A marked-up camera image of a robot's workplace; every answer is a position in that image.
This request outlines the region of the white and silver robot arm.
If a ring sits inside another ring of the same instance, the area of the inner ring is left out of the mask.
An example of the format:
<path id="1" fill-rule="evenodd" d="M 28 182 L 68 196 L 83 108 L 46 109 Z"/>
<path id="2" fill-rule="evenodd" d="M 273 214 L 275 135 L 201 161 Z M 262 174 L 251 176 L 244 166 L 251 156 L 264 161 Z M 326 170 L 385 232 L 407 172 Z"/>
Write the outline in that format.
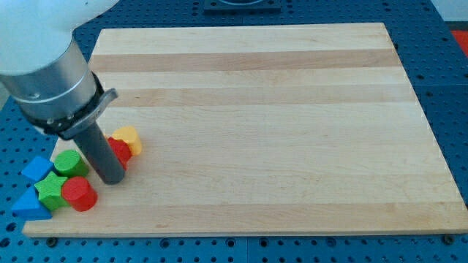
<path id="1" fill-rule="evenodd" d="M 104 92 L 73 31 L 118 0 L 1 0 L 1 84 L 34 126 L 70 140 L 117 97 Z"/>

